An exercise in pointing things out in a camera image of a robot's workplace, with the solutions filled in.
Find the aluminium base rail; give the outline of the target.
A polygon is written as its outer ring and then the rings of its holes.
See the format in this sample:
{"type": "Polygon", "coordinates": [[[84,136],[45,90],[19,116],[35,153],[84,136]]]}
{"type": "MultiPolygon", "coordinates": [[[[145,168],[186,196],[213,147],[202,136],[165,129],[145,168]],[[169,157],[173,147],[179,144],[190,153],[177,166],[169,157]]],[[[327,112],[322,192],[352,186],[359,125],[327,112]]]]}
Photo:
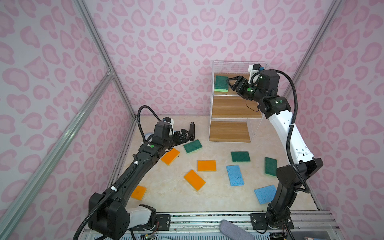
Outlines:
{"type": "Polygon", "coordinates": [[[160,212],[156,225],[145,231],[123,228],[120,240],[226,240],[220,226],[226,220],[251,234],[254,240],[342,240],[341,228],[329,211],[292,211],[276,229],[265,221],[265,212],[160,212]]]}

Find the orange sponge left back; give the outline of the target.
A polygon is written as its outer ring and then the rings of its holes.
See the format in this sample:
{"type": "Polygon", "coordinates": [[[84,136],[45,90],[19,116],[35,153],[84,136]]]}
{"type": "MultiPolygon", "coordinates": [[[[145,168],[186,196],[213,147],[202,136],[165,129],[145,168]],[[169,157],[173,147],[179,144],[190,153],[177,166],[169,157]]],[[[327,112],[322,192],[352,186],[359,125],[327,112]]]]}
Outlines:
{"type": "Polygon", "coordinates": [[[170,166],[172,162],[180,155],[180,151],[173,148],[172,150],[165,153],[165,155],[161,158],[161,161],[165,163],[167,166],[170,166]]]}

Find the green sponge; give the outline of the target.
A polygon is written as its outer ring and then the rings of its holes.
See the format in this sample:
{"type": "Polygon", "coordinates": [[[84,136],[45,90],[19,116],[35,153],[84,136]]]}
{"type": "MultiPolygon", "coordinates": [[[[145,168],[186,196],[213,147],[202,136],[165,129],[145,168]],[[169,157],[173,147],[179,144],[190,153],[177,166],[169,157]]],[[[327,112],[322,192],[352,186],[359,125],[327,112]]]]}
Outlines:
{"type": "Polygon", "coordinates": [[[227,83],[227,80],[228,77],[216,75],[214,91],[220,93],[227,93],[229,91],[229,85],[227,83]]]}
{"type": "Polygon", "coordinates": [[[189,142],[189,143],[184,145],[184,149],[185,149],[187,154],[191,154],[191,153],[198,151],[202,148],[203,148],[203,146],[199,140],[195,140],[195,141],[189,142]]]}
{"type": "Polygon", "coordinates": [[[250,162],[249,152],[231,152],[233,162],[250,162]]]}
{"type": "Polygon", "coordinates": [[[265,170],[264,170],[265,175],[276,177],[277,168],[278,168],[278,161],[276,159],[265,157],[265,170]]]}

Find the orange sponge front left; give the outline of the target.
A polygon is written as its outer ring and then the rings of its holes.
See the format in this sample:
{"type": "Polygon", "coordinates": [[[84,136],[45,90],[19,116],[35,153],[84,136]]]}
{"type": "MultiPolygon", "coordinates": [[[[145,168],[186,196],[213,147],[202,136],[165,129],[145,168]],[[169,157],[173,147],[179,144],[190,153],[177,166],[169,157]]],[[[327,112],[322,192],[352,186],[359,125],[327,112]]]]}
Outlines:
{"type": "Polygon", "coordinates": [[[133,193],[131,194],[131,198],[141,201],[147,192],[147,188],[143,186],[137,186],[133,193]]]}

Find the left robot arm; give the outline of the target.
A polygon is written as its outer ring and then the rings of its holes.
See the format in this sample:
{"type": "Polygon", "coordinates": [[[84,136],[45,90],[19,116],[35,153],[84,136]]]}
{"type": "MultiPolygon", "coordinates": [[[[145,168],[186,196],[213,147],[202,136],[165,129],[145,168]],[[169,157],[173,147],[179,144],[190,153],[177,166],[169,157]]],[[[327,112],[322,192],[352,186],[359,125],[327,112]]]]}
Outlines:
{"type": "Polygon", "coordinates": [[[147,231],[156,230],[156,209],[148,205],[126,209],[129,198],[144,178],[165,153],[195,139],[195,124],[190,123],[189,130],[175,131],[171,118],[160,119],[155,115],[157,123],[154,132],[146,137],[141,125],[141,112],[149,106],[143,105],[137,113],[137,124],[143,139],[138,152],[133,155],[133,162],[123,174],[102,194],[95,193],[89,199],[89,213],[74,234],[78,240],[85,226],[102,234],[101,239],[111,238],[119,240],[126,231],[132,232],[140,227],[147,231]]]}

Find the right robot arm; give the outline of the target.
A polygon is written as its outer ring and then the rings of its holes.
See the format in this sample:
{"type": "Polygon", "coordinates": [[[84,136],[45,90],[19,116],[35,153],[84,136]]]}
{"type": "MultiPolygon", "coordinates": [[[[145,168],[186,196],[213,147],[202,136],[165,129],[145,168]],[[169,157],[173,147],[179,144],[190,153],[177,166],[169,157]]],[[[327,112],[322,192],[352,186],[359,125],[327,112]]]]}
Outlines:
{"type": "Polygon", "coordinates": [[[279,184],[273,200],[268,204],[265,223],[271,229],[287,226],[298,193],[311,193],[307,180],[324,165],[323,160],[316,158],[309,150],[296,126],[298,98],[295,84],[280,70],[262,69],[252,70],[248,79],[243,76],[229,78],[227,84],[243,99],[258,103],[259,111],[273,125],[285,147],[289,163],[276,170],[279,184]],[[293,107],[285,97],[278,95],[281,76],[291,85],[293,107]]]}

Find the orange sponge front centre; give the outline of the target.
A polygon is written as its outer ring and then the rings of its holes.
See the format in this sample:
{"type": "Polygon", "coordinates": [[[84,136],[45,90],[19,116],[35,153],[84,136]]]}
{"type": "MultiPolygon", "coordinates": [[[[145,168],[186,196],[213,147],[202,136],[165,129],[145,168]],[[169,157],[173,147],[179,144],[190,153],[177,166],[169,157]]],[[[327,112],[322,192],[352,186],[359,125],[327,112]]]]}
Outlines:
{"type": "Polygon", "coordinates": [[[205,184],[206,181],[203,180],[194,170],[190,170],[185,176],[184,179],[196,190],[199,191],[205,184]]]}

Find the grey cloth object front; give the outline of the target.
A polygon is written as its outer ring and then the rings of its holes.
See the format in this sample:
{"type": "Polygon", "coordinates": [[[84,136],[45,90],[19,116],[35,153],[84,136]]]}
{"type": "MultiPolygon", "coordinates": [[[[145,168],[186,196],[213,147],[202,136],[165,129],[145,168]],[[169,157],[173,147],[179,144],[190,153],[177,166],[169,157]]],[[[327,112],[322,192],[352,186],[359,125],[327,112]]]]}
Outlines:
{"type": "Polygon", "coordinates": [[[254,240],[254,236],[235,224],[222,220],[220,223],[220,232],[231,240],[254,240]]]}

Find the blue sponge centre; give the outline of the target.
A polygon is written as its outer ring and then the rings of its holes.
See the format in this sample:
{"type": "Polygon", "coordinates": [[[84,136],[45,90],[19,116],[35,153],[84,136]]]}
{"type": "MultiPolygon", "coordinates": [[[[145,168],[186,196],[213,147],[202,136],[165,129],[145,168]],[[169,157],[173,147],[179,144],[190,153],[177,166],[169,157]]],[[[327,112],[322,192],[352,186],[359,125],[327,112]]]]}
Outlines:
{"type": "Polygon", "coordinates": [[[244,179],[239,165],[226,166],[231,187],[243,186],[244,179]]]}

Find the orange sponge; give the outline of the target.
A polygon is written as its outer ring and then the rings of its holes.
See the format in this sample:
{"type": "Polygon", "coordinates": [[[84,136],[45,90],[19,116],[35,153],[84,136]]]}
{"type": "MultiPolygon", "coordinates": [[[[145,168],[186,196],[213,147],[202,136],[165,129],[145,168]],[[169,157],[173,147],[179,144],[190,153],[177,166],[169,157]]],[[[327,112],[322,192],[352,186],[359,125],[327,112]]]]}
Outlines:
{"type": "Polygon", "coordinates": [[[205,184],[206,181],[203,180],[194,170],[190,170],[185,176],[184,179],[196,190],[199,191],[205,184]]]}
{"type": "Polygon", "coordinates": [[[165,155],[161,158],[161,161],[165,163],[167,166],[170,166],[172,162],[180,155],[180,151],[173,148],[172,150],[165,153],[165,155]]]}
{"type": "Polygon", "coordinates": [[[215,160],[198,160],[197,161],[198,172],[215,172],[217,170],[215,160]]]}
{"type": "Polygon", "coordinates": [[[133,193],[131,194],[131,198],[141,201],[147,192],[147,188],[143,186],[137,186],[133,193]]]}

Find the blue sponge front right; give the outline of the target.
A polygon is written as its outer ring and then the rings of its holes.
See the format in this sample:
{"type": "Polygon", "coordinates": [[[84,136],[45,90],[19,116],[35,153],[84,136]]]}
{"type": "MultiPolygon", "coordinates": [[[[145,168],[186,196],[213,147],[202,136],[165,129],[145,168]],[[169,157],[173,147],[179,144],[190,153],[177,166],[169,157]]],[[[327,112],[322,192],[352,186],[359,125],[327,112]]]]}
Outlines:
{"type": "Polygon", "coordinates": [[[276,191],[277,189],[274,185],[269,185],[254,190],[260,205],[270,203],[274,199],[276,191]]]}

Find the blue sponge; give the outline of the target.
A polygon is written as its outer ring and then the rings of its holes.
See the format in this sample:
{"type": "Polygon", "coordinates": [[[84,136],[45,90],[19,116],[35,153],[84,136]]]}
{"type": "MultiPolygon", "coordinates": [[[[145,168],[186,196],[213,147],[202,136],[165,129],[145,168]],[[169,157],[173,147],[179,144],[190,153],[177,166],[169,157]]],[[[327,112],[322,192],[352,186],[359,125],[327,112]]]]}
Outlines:
{"type": "Polygon", "coordinates": [[[269,185],[254,190],[260,205],[270,203],[274,199],[276,191],[277,189],[274,185],[269,185]]]}
{"type": "Polygon", "coordinates": [[[244,179],[239,165],[226,166],[231,187],[243,186],[244,179]]]}

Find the black stapler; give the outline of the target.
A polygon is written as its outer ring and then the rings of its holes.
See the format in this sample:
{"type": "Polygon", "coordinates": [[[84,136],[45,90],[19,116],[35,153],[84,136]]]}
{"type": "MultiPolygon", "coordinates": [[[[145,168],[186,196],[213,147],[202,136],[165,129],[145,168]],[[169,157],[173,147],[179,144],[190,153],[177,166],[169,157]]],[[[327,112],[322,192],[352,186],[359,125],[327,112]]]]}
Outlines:
{"type": "Polygon", "coordinates": [[[195,140],[195,123],[190,123],[190,129],[189,129],[189,141],[193,142],[195,140]]]}

